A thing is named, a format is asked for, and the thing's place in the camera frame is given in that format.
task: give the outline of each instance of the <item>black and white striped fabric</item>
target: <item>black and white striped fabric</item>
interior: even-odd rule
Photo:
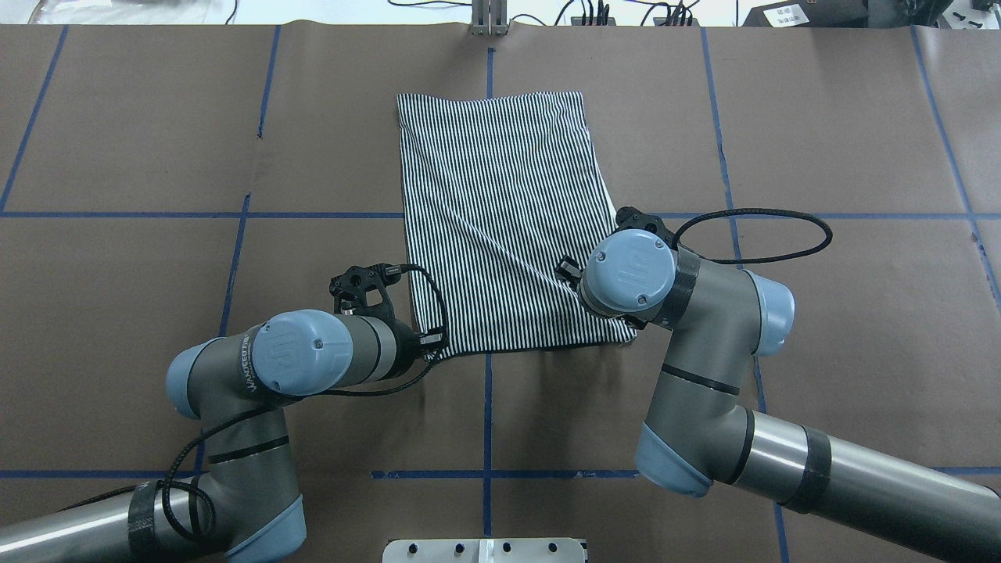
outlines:
[[[622,321],[587,313],[554,273],[581,263],[615,228],[581,92],[453,101],[397,98],[409,259],[449,308],[448,358],[625,343]],[[412,282],[421,330],[439,323]]]

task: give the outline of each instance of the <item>ur robot arm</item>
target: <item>ur robot arm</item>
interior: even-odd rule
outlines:
[[[636,464],[702,497],[714,481],[949,561],[1001,561],[1001,499],[989,488],[737,405],[754,356],[779,352],[794,301],[783,285],[679,246],[660,218],[625,207],[581,268],[558,266],[582,305],[674,332]]]
[[[331,279],[342,314],[283,313],[178,355],[167,371],[167,394],[179,413],[200,419],[206,434],[245,418],[205,441],[211,473],[178,480],[187,485],[173,495],[144,483],[0,528],[0,561],[184,561],[222,551],[231,563],[263,563],[295,551],[306,528],[281,408],[399,376],[417,357],[446,346],[443,326],[416,334],[393,316],[385,286],[410,269],[420,268],[352,267]],[[367,304],[371,291],[381,303]],[[164,498],[180,530],[168,522]]]

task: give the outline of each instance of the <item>blue grid line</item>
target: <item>blue grid line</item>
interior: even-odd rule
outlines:
[[[199,475],[197,471],[178,471],[184,479]],[[117,469],[10,469],[0,470],[0,479],[160,479],[163,470],[132,471]]]
[[[940,471],[952,476],[960,475],[1001,475],[1001,467],[933,467],[935,471]]]
[[[651,213],[664,219],[691,219],[704,214],[695,211],[658,211]],[[814,213],[823,219],[860,220],[968,220],[966,213]],[[236,219],[241,211],[0,211],[0,217],[10,218],[166,218],[166,219]],[[402,211],[248,211],[251,219],[402,219]],[[973,213],[977,220],[1001,220],[1001,213]],[[736,220],[797,220],[794,217],[747,215]]]
[[[255,219],[401,219],[402,211],[255,211]]]
[[[490,480],[493,473],[493,355],[486,353],[483,385],[483,537],[492,537]]]
[[[38,90],[38,98],[35,99],[35,106],[31,109],[31,117],[28,118],[28,125],[24,128],[24,136],[21,137],[21,144],[17,147],[17,154],[14,156],[14,163],[10,167],[10,174],[7,175],[7,183],[4,185],[3,194],[0,195],[0,211],[7,206],[7,198],[10,190],[14,187],[14,179],[17,177],[17,169],[21,166],[21,158],[24,157],[24,150],[28,147],[28,139],[31,138],[31,131],[35,128],[35,119],[38,118],[38,111],[42,108],[42,101],[45,99],[45,92],[49,89],[52,81],[52,74],[56,70],[56,63],[59,62],[59,55],[62,53],[63,44],[66,43],[66,33],[69,26],[64,25],[59,34],[59,42],[56,43],[56,50],[52,53],[52,60],[49,61],[49,70],[42,80],[42,87]]]
[[[247,226],[247,212],[250,210],[250,194],[243,197],[240,224],[236,227],[236,242],[233,243],[233,258],[229,263],[229,277],[226,279],[226,297],[222,301],[222,315],[219,318],[218,337],[225,337],[229,329],[229,311],[233,304],[233,286],[236,284],[236,269],[240,265],[240,251],[243,249],[243,232]],[[205,464],[205,443],[198,444],[194,453],[194,470],[202,471]]]
[[[713,126],[716,129],[716,145],[717,150],[720,154],[720,173],[723,175],[723,185],[726,187],[726,198],[727,198],[727,208],[734,208],[734,194],[730,187],[730,170],[727,166],[727,156],[723,151],[723,127],[720,125],[720,106],[716,96],[716,81],[713,78],[713,63],[712,58],[709,53],[709,34],[706,32],[706,28],[700,28],[702,32],[702,52],[703,58],[706,59],[706,81],[709,86],[709,101],[713,109]],[[730,219],[730,237],[734,245],[734,257],[737,259],[742,259],[741,254],[741,243],[737,233],[737,220],[734,217],[729,217]],[[758,383],[758,404],[760,408],[765,408],[765,387],[762,385],[761,381],[761,367],[758,364],[758,359],[755,359],[755,380]],[[773,510],[775,512],[775,528],[779,538],[779,554],[782,557],[782,563],[789,563],[789,546],[786,541],[786,522],[782,515],[782,509],[778,504],[773,503]]]
[[[935,101],[935,93],[932,92],[932,84],[928,80],[928,71],[925,68],[925,56],[921,52],[921,40],[918,38],[918,28],[911,26],[911,41],[914,43],[914,55],[918,62],[918,71],[921,73],[921,81],[925,85],[925,94],[928,96],[928,104],[931,106],[932,116],[935,118],[935,126],[938,127],[939,136],[942,137],[942,146],[945,148],[945,155],[949,160],[949,168],[952,169],[953,178],[956,180],[956,189],[959,190],[959,198],[963,201],[963,209],[970,221],[970,228],[977,238],[977,249],[980,252],[980,262],[984,264],[984,271],[987,273],[987,282],[990,284],[991,295],[994,298],[994,306],[1001,313],[1001,293],[998,292],[997,277],[994,276],[994,268],[991,260],[987,257],[987,250],[984,249],[984,237],[980,235],[980,227],[977,226],[977,219],[974,217],[973,207],[970,205],[970,196],[966,192],[966,184],[963,182],[963,175],[959,173],[959,165],[956,163],[956,155],[952,150],[952,143],[949,142],[949,135],[945,132],[945,124],[942,122],[942,114],[939,113],[938,102]]]
[[[482,479],[483,471],[479,469],[452,470],[430,469],[412,471],[373,471],[371,478],[376,481],[391,479]]]
[[[274,26],[274,38],[271,39],[271,58],[267,62],[267,78],[264,79],[264,93],[260,97],[260,121],[257,122],[257,138],[264,136],[264,117],[267,115],[267,100],[271,97],[271,78],[274,76],[274,59],[278,55],[278,38],[281,37],[281,26]]]
[[[229,263],[229,279],[226,283],[226,299],[222,302],[222,319],[219,321],[219,337],[226,336],[229,328],[229,309],[233,304],[233,285],[236,283],[236,268],[240,265],[240,251],[243,249],[243,232],[247,226],[247,212],[250,209],[250,194],[243,197],[243,211],[240,225],[236,228],[236,243],[233,244],[233,259]]]
[[[493,479],[636,479],[640,472],[635,469],[555,469],[555,470],[496,470],[491,469]],[[390,479],[483,479],[486,472],[478,469],[452,470],[430,469],[415,471],[373,471],[375,481]]]
[[[237,211],[3,211],[0,217],[80,219],[235,219],[242,216]]]
[[[962,476],[1001,476],[1001,467],[932,467],[935,471]],[[201,471],[179,471],[181,478],[199,475]],[[6,469],[0,470],[0,479],[156,479],[163,470],[102,470],[102,469]],[[492,470],[490,479],[636,479],[640,472],[632,469],[555,469],[555,470]],[[483,472],[469,470],[413,470],[373,471],[374,481],[421,479],[482,479]]]
[[[402,211],[0,211],[11,218],[401,219]]]
[[[493,98],[493,47],[486,48],[486,99]],[[493,471],[493,355],[483,360],[483,537],[493,537],[490,481]]]

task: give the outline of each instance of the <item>light blue joint cap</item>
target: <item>light blue joint cap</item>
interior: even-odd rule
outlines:
[[[272,563],[291,555],[306,539],[302,495],[252,536],[226,552],[229,563]]]
[[[308,397],[336,385],[353,354],[351,335],[339,319],[304,309],[265,323],[254,337],[250,361],[271,391]]]
[[[789,288],[762,277],[745,269],[754,287],[758,290],[758,306],[761,308],[761,337],[758,339],[758,350],[755,356],[774,356],[786,344],[786,337],[793,330],[793,319],[796,317],[796,300]]]
[[[620,230],[588,258],[588,288],[602,305],[637,313],[664,301],[675,283],[675,255],[652,232]]]
[[[170,367],[167,368],[167,397],[174,404],[174,409],[189,419],[198,420],[198,416],[191,410],[191,404],[187,400],[187,380],[191,376],[191,367],[194,366],[194,361],[198,359],[201,351],[217,340],[220,339],[212,339],[185,350],[178,354],[177,358],[174,358],[174,361],[170,363]]]
[[[713,484],[712,479],[665,444],[647,423],[643,424],[640,446],[636,450],[636,468],[658,487],[690,497],[706,496]]]

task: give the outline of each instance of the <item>electrical cable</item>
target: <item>electrical cable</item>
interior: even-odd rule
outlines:
[[[546,22],[544,22],[543,20],[537,18],[536,16],[534,16],[532,14],[518,14],[517,16],[512,16],[511,17],[511,21],[515,21],[518,18],[532,18],[532,19],[538,21],[539,23],[541,23],[543,25],[547,25]]]
[[[264,405],[262,407],[257,407],[256,409],[251,409],[250,411],[236,415],[235,417],[227,420],[226,422],[218,426],[214,426],[207,431],[203,431],[201,434],[198,435],[197,438],[188,442],[187,445],[181,449],[180,453],[177,454],[177,457],[174,458],[174,463],[170,466],[170,469],[167,470],[167,474],[163,477],[162,481],[163,488],[160,491],[160,503],[163,505],[162,506],[163,516],[167,519],[167,524],[170,524],[170,527],[173,528],[174,532],[177,532],[177,535],[188,541],[194,543],[201,543],[203,540],[208,538],[215,530],[215,506],[212,504],[212,500],[208,498],[208,495],[205,494],[205,492],[198,487],[191,487],[190,485],[182,481],[180,482],[174,481],[174,476],[177,475],[177,470],[180,469],[181,464],[184,463],[184,458],[186,458],[188,454],[191,453],[191,450],[197,448],[199,444],[215,436],[216,434],[222,432],[223,430],[226,430],[227,428],[239,424],[243,421],[263,415],[264,413],[270,413],[275,409],[276,407],[273,407],[271,405]],[[198,530],[188,531],[186,528],[184,528],[184,525],[182,525],[180,521],[177,520],[177,516],[174,515],[174,510],[170,506],[170,490],[171,489],[187,490],[186,487],[191,487],[193,491],[188,491],[188,492],[193,492],[196,496],[205,501],[205,509],[206,512],[208,513],[208,523],[205,525],[204,530],[198,529]]]
[[[232,13],[229,14],[229,17],[226,18],[226,23],[222,25],[229,25],[229,22],[231,22],[233,20],[233,17],[236,15],[236,8],[239,7],[240,7],[240,0],[233,0],[233,11]]]
[[[535,18],[535,16],[531,16],[529,14],[524,14],[524,15]],[[441,289],[438,288],[437,284],[431,277],[430,273],[428,273],[427,270],[420,265],[413,263],[404,263],[400,264],[400,269],[401,271],[416,271],[420,273],[421,275],[423,275],[424,279],[426,279],[427,285],[430,286],[431,292],[434,294],[434,300],[437,302],[437,305],[440,308],[441,338],[444,342],[447,342],[448,308],[444,303],[444,297],[441,294]],[[434,351],[434,354],[431,355],[430,359],[427,362],[427,366],[420,372],[419,375],[407,381],[406,383],[403,383],[396,387],[390,389],[375,390],[375,391],[327,390],[317,395],[341,395],[348,397],[382,397],[386,395],[392,395],[394,393],[399,393],[400,391],[409,389],[410,387],[416,385],[420,380],[424,378],[424,376],[426,376],[431,371],[432,368],[440,364],[442,362],[441,353],[442,349]],[[215,436],[216,434],[222,432],[223,430],[226,430],[227,428],[230,428],[243,421],[274,411],[275,409],[277,409],[277,407],[264,405],[256,409],[247,411],[245,413],[239,414],[223,422],[222,424],[212,427],[207,431],[203,431],[198,435],[197,438],[188,442],[187,445],[185,445],[184,448],[182,448],[181,451],[177,454],[177,456],[174,458],[173,464],[171,464],[170,469],[167,470],[163,479],[158,480],[156,482],[157,489],[160,489],[160,502],[162,504],[163,516],[166,518],[167,524],[170,525],[170,527],[174,530],[174,532],[177,533],[177,535],[181,536],[182,538],[188,541],[194,543],[201,543],[204,540],[206,540],[209,536],[211,536],[212,532],[215,530],[215,522],[216,522],[215,505],[212,503],[212,499],[209,498],[208,494],[205,493],[204,490],[202,490],[199,487],[193,486],[191,484],[185,483],[183,481],[174,481],[174,478],[177,475],[177,471],[180,469],[181,464],[184,463],[185,458],[187,458],[187,456],[191,453],[191,451],[197,448],[199,444],[203,443],[205,440],[208,440],[212,436]],[[207,513],[207,523],[204,529],[196,527],[192,530],[188,530],[184,527],[183,524],[181,524],[181,522],[177,519],[177,516],[174,514],[173,508],[170,506],[171,489],[179,489],[182,491],[186,491],[189,494],[195,495],[197,498],[201,499],[205,503],[205,510]],[[75,503],[62,510],[71,510],[81,506],[86,506],[88,504],[93,504],[96,502],[107,500],[113,497],[117,497],[119,495],[131,493],[133,491],[135,491],[135,486],[121,487],[119,489],[108,491],[106,493],[102,493],[95,497],[91,497],[87,500]]]
[[[812,248],[807,248],[806,250],[799,250],[796,252],[790,252],[788,254],[779,254],[776,256],[767,256],[764,258],[740,258],[740,259],[713,259],[706,258],[706,256],[700,255],[705,259],[710,261],[715,261],[716,263],[727,263],[727,264],[741,264],[741,263],[769,263],[783,260],[791,260],[793,258],[799,258],[803,256],[809,256],[810,254],[816,254],[817,252],[823,250],[831,244],[831,240],[834,239],[834,231],[831,230],[831,226],[824,222],[823,219],[817,215],[811,213],[804,213],[802,211],[791,211],[789,209],[769,209],[764,207],[741,207],[737,209],[724,209],[722,211],[713,211],[711,213],[705,213],[699,215],[695,218],[690,219],[688,222],[683,224],[678,230],[675,231],[674,236],[671,237],[671,242],[668,244],[672,249],[677,250],[678,245],[681,243],[682,233],[686,230],[692,228],[693,226],[699,224],[700,222],[707,221],[710,219],[718,219],[723,217],[733,217],[738,215],[766,215],[766,216],[776,216],[776,217],[791,217],[795,219],[801,219],[805,221],[812,222],[819,226],[821,230],[824,231],[824,240],[820,244],[813,246]]]
[[[428,4],[447,4],[448,6],[472,6],[471,2],[452,2],[451,0],[425,0],[424,2],[396,2],[396,0],[385,0],[393,6],[409,8],[413,6],[426,6]]]
[[[564,4],[563,9],[560,10],[560,15],[557,16],[557,21],[553,22],[553,25],[560,25],[560,20],[563,18],[564,13],[567,12],[567,8],[570,8],[571,4],[573,4],[577,0],[567,0],[567,3]]]
[[[403,263],[400,264],[402,271],[416,271],[423,275],[424,279],[427,280],[427,285],[431,288],[431,293],[434,294],[434,301],[437,302],[438,308],[441,310],[441,335],[442,338],[447,340],[448,338],[448,308],[444,304],[444,298],[441,295],[441,289],[438,288],[434,279],[427,273],[427,270],[415,263]],[[434,351],[431,358],[427,361],[427,366],[418,374],[415,378],[410,381],[400,384],[396,387],[391,387],[388,389],[379,389],[373,391],[342,391],[339,389],[328,389],[326,391],[320,392],[318,395],[336,395],[342,397],[384,397],[386,395],[392,395],[394,393],[399,393],[404,389],[409,389],[414,386],[420,380],[424,379],[424,376],[431,371],[434,366],[437,366],[442,362],[441,359],[441,349]]]
[[[647,2],[637,2],[637,3],[638,4],[647,4]],[[654,8],[657,8],[658,6],[664,6],[665,8],[667,8],[668,9],[668,16],[671,15],[671,8],[672,8],[671,4],[668,4],[667,2],[657,2],[657,3],[654,3],[654,4],[650,4],[650,9],[647,10],[647,13],[643,15],[643,19],[640,20],[640,27],[643,27],[643,24],[647,23],[647,18],[650,17],[650,13],[653,12]]]

